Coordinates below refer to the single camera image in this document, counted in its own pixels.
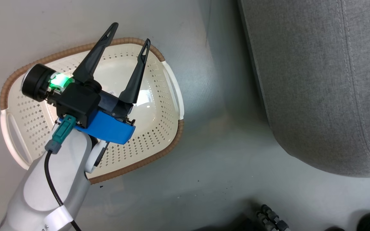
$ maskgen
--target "white plastic basket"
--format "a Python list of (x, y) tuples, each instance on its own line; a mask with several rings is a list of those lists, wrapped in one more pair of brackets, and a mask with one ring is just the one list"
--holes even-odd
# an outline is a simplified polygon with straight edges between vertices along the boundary
[[(137, 63), (144, 41), (136, 38), (114, 39), (104, 51), (94, 77), (104, 91), (118, 96), (125, 88)], [(4, 84), (0, 97), (1, 128), (13, 158), (28, 169), (44, 153), (45, 142), (56, 120), (56, 110), (45, 101), (39, 103), (22, 95), (22, 77), (35, 63), (67, 75), (88, 54), (93, 44), (72, 48), (15, 71)], [(184, 106), (178, 82), (163, 55), (151, 46), (138, 102), (129, 118), (136, 130), (125, 145), (110, 143), (99, 166), (87, 174), (98, 183), (150, 163), (178, 143), (183, 129)]]

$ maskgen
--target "basket handle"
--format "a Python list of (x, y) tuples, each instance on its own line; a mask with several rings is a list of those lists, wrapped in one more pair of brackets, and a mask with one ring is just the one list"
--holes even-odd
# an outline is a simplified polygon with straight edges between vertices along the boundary
[(15, 161), (25, 170), (28, 170), (31, 163), (27, 161), (18, 151), (16, 148), (12, 136), (11, 136), (11, 130), (9, 129), (9, 123), (12, 123), (13, 130), (16, 133), (16, 136), (19, 138), (19, 142), (21, 143), (22, 147), (24, 147), (25, 155), (28, 159), (32, 159), (31, 155), (28, 153), (28, 150), (26, 149), (26, 145), (24, 140), (22, 139), (21, 133), (19, 132), (18, 125), (16, 124), (15, 118), (8, 114), (6, 110), (1, 111), (1, 130), (3, 132), (4, 141), (6, 143), (6, 146), (8, 147), (8, 150), (12, 157), (15, 159)]
[(166, 72), (168, 72), (169, 78), (171, 80), (173, 89), (176, 94), (176, 102), (178, 103), (178, 107), (179, 107), (179, 119), (183, 120), (184, 114), (185, 114), (185, 107), (184, 107), (184, 100), (182, 98), (181, 89), (179, 88), (178, 81), (176, 80), (175, 75), (173, 74), (173, 71), (171, 67), (169, 66), (169, 64), (166, 61), (163, 61), (162, 64), (163, 64), (163, 67), (165, 67)]

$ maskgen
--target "gray sofa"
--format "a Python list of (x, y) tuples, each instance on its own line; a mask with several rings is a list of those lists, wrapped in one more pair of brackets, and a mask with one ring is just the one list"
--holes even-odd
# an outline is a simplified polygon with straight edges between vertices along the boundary
[(370, 0), (241, 0), (269, 126), (292, 156), (370, 177)]

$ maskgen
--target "gray floor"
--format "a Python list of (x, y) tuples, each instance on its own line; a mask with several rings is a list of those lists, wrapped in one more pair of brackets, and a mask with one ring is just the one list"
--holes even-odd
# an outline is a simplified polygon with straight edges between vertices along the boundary
[[(185, 130), (164, 158), (91, 186), (76, 218), (82, 230), (220, 227), (252, 202), (271, 206), (292, 230), (355, 230), (370, 210), (370, 179), (316, 170), (276, 143), (233, 1), (0, 0), (0, 89), (17, 68), (93, 42), (114, 21), (116, 37), (150, 38), (166, 57), (184, 96)], [(0, 133), (0, 219), (24, 173)]]

